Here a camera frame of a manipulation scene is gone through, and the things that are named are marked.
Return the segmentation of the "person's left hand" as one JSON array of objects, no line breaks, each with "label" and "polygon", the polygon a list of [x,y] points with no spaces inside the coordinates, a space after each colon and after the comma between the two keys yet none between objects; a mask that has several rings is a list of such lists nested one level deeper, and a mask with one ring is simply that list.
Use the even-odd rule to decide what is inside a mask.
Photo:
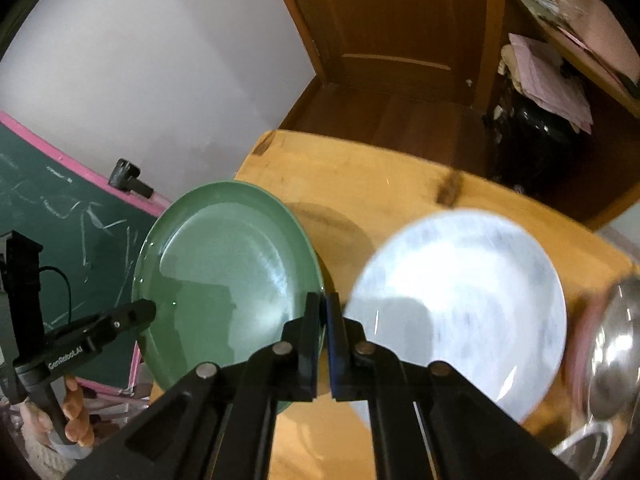
[{"label": "person's left hand", "polygon": [[[65,392],[62,410],[67,418],[66,438],[82,448],[91,448],[94,443],[94,431],[84,405],[84,394],[74,376],[65,377]],[[20,412],[24,437],[34,437],[39,443],[51,446],[49,432],[53,425],[50,417],[29,400],[20,405]]]}]

